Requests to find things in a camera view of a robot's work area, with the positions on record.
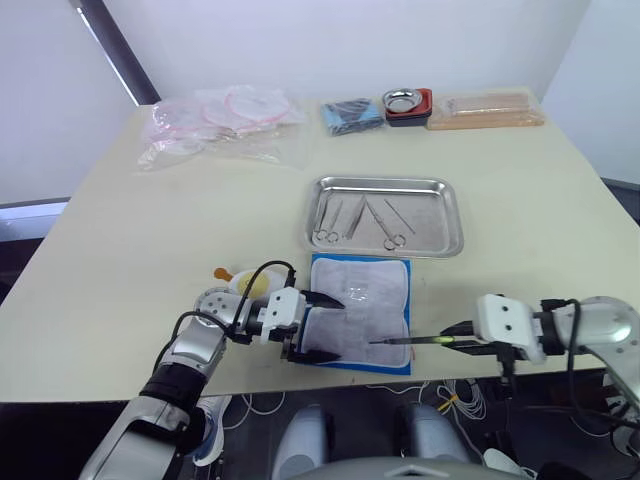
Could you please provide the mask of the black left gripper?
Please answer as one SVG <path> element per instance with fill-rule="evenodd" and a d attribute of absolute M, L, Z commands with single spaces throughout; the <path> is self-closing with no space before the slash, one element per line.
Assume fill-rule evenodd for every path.
<path fill-rule="evenodd" d="M 310 350 L 297 352 L 306 304 L 312 308 L 344 309 L 339 300 L 320 292 L 284 289 L 280 305 L 280 329 L 283 331 L 283 356 L 289 362 L 317 365 L 338 361 L 341 356 L 333 352 Z"/>

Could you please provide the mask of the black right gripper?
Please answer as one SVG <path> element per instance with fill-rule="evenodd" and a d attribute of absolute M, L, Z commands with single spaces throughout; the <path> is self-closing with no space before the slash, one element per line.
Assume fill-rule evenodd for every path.
<path fill-rule="evenodd" d="M 495 356 L 499 361 L 516 361 L 521 354 L 510 343 L 487 340 L 471 321 L 461 321 L 440 331 L 441 336 L 472 336 L 475 340 L 461 340 L 451 343 L 451 349 L 472 356 Z"/>

